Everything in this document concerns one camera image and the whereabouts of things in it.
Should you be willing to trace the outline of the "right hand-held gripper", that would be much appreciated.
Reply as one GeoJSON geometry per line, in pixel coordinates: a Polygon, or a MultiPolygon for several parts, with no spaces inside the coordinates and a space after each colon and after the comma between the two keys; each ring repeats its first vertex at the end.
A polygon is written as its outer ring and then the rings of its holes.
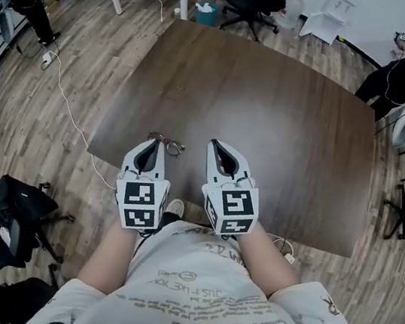
{"type": "Polygon", "coordinates": [[[259,190],[248,161],[234,147],[211,139],[207,145],[204,209],[218,236],[249,234],[257,222],[259,190]],[[236,180],[217,184],[220,178],[236,180]]]}

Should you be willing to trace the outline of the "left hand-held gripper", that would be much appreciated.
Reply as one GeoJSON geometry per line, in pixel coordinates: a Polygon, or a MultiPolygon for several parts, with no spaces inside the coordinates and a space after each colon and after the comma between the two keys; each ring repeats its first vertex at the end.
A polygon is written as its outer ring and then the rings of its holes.
{"type": "Polygon", "coordinates": [[[165,154],[163,142],[151,139],[125,155],[115,191],[122,228],[158,228],[171,186],[165,179],[165,154]]]}

